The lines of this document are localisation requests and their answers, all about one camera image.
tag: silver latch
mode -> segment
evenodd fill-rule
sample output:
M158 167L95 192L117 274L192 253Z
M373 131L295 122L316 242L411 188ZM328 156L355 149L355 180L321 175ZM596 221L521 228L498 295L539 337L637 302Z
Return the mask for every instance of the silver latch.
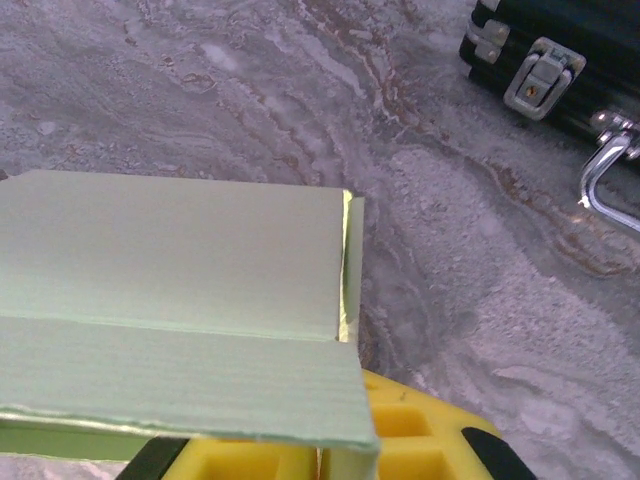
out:
M476 57L491 64L498 60L510 32L508 25L496 20L487 20L482 28L472 20L467 25L467 38L476 46Z
M513 77L504 103L533 120L542 120L586 64L579 53L539 38Z
M596 192L598 180L616 161L640 159L640 124L617 113L604 111L592 117L591 126L600 132L600 148L582 169L580 203L640 238L640 219L603 203Z

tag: marble floor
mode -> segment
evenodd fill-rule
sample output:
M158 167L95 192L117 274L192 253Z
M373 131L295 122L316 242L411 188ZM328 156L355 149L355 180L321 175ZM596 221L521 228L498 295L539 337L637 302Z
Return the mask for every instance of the marble floor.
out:
M640 244L577 204L592 147L458 73L472 7L4 0L0 169L353 189L364 366L493 421L540 478L640 478ZM605 193L638 211L637 181Z

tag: green foam board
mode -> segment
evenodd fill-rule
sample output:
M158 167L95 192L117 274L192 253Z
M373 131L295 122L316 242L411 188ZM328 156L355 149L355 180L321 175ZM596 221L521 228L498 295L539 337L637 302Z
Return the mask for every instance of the green foam board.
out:
M357 332L361 199L34 171L0 202L2 450L111 460L113 435L211 435L375 464L356 348L336 341L341 316ZM32 451L37 425L41 446L100 434L103 453Z

